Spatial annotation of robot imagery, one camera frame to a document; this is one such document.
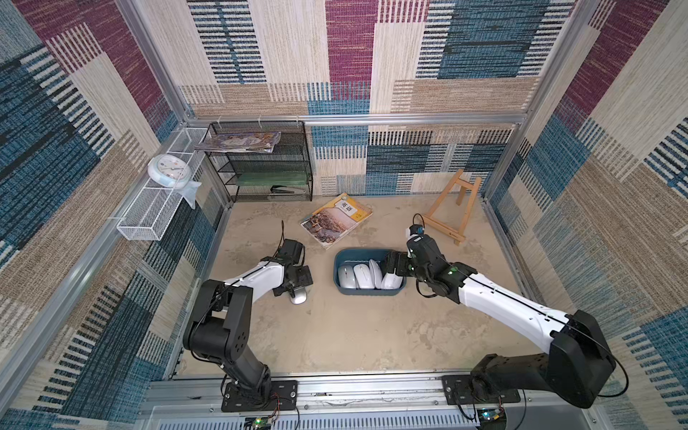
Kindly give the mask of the silver slim mouse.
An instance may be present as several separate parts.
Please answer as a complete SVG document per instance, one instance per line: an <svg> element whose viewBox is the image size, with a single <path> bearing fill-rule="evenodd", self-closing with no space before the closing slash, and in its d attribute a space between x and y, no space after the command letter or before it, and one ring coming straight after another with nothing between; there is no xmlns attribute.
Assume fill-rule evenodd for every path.
<svg viewBox="0 0 688 430"><path fill-rule="evenodd" d="M305 287L294 288L290 291L290 301L293 305L301 305L307 301L307 290Z"/></svg>

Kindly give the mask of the white slim mouse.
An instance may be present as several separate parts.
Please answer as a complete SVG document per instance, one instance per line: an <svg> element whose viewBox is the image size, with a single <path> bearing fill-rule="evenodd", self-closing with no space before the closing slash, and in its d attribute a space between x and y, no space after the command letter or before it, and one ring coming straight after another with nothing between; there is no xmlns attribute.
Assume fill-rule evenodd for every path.
<svg viewBox="0 0 688 430"><path fill-rule="evenodd" d="M370 259L368 267L371 272L372 283L376 290L383 288L383 274L378 261Z"/></svg>

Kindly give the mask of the white ribbed mouse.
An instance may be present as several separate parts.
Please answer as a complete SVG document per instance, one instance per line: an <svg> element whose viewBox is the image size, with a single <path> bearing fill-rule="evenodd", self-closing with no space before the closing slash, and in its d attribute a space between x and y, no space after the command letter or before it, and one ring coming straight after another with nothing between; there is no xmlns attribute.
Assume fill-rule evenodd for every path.
<svg viewBox="0 0 688 430"><path fill-rule="evenodd" d="M388 272L382 277L381 290L398 290L405 279L395 273Z"/></svg>

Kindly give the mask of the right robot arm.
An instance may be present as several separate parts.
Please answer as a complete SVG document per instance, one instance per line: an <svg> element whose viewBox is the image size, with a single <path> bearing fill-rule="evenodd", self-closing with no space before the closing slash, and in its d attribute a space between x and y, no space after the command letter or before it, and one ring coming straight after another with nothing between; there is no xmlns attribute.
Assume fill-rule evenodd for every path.
<svg viewBox="0 0 688 430"><path fill-rule="evenodd" d="M393 270L444 297L480 311L517 331L538 354L484 356L470 372L478 399L510 390L553 392L582 409L603 397L602 389L620 367L594 316L549 308L503 288L464 263L448 262L422 226L407 230L406 255L396 254Z"/></svg>

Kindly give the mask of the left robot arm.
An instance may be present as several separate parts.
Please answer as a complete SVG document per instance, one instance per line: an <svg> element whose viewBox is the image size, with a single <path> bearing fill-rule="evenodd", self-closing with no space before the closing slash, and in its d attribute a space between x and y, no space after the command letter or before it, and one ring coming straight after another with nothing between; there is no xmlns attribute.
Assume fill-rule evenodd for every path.
<svg viewBox="0 0 688 430"><path fill-rule="evenodd" d="M222 387L240 401L266 406L275 399L271 371L248 346L253 303L263 295L287 295L294 305L307 300L313 284L302 243L283 239L274 255L226 281L204 281L183 334L183 346L199 361L212 363L231 379Z"/></svg>

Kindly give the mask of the silver mouse in box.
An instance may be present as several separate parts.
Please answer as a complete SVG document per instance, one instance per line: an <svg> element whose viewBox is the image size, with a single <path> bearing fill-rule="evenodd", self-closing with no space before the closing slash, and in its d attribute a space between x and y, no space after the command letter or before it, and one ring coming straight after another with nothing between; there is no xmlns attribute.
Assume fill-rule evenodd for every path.
<svg viewBox="0 0 688 430"><path fill-rule="evenodd" d="M340 288L344 290L356 290L358 288L358 281L354 272L354 267L350 264L344 264L338 268L338 281Z"/></svg>

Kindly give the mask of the teal plastic storage box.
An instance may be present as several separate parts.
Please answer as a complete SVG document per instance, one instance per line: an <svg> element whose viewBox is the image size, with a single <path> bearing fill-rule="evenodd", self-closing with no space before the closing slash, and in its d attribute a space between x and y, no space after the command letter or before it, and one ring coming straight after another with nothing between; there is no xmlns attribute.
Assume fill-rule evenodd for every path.
<svg viewBox="0 0 688 430"><path fill-rule="evenodd" d="M349 248L335 256L333 279L346 296L396 296L406 286L406 254L392 249Z"/></svg>

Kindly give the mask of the white mouse in box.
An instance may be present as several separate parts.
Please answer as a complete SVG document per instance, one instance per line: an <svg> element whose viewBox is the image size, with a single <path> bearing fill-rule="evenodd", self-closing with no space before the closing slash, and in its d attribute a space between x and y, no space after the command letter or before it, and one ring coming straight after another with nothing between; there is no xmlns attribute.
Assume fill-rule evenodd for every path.
<svg viewBox="0 0 688 430"><path fill-rule="evenodd" d="M374 285L372 283L371 272L369 270L368 264L357 264L354 266L354 272L358 281L359 290L374 290Z"/></svg>

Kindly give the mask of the small wooden easel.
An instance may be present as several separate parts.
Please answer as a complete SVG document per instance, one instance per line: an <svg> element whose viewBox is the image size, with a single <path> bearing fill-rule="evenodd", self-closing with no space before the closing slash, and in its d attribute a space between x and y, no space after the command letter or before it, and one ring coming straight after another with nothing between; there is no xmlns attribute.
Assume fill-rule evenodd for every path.
<svg viewBox="0 0 688 430"><path fill-rule="evenodd" d="M462 169L454 173L439 197L422 215L428 227L451 238L455 245L466 240L466 229L483 185L482 177L469 180L463 174Z"/></svg>

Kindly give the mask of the yellow textbook on table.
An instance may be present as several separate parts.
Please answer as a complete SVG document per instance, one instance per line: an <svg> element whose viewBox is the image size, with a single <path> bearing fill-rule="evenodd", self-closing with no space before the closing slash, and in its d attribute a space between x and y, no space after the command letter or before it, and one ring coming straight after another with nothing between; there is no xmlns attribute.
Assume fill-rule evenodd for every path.
<svg viewBox="0 0 688 430"><path fill-rule="evenodd" d="M300 222L324 249L329 249L366 221L373 209L347 193L341 193Z"/></svg>

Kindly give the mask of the black stapler on shelf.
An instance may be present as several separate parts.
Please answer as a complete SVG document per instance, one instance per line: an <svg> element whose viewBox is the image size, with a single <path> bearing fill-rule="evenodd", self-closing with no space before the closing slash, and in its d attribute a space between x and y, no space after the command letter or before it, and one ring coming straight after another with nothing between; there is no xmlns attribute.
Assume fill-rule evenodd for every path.
<svg viewBox="0 0 688 430"><path fill-rule="evenodd" d="M305 195L307 189L298 186L272 186L270 192L272 195Z"/></svg>

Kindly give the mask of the magazine on shelf top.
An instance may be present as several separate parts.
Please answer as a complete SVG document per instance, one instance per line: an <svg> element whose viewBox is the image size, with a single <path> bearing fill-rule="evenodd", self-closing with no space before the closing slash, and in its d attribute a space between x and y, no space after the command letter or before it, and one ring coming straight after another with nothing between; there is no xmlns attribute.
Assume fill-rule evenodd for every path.
<svg viewBox="0 0 688 430"><path fill-rule="evenodd" d="M205 137L195 145L197 152L272 153L281 141L281 132L227 133Z"/></svg>

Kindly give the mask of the white round clock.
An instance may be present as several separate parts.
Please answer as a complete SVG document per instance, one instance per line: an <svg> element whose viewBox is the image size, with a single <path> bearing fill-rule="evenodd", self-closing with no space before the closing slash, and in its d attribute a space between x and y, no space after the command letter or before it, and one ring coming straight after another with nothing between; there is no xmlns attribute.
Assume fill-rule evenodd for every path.
<svg viewBox="0 0 688 430"><path fill-rule="evenodd" d="M188 165L170 154L161 154L151 159L147 172L153 182L171 189L184 188L191 180L191 169Z"/></svg>

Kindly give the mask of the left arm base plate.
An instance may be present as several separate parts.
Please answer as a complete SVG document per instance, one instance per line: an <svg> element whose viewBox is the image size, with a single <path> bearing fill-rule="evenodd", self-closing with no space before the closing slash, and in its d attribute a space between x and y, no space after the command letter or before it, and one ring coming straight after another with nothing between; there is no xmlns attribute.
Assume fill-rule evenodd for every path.
<svg viewBox="0 0 688 430"><path fill-rule="evenodd" d="M270 380L258 388L225 383L220 408L225 413L292 411L296 409L297 395L297 380Z"/></svg>

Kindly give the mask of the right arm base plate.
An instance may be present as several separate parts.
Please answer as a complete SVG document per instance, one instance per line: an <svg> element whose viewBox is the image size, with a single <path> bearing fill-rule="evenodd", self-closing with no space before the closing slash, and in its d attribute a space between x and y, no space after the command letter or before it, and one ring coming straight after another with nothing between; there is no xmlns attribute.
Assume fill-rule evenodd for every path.
<svg viewBox="0 0 688 430"><path fill-rule="evenodd" d="M450 374L441 378L449 405L516 404L521 402L518 390L498 391L487 381L470 374Z"/></svg>

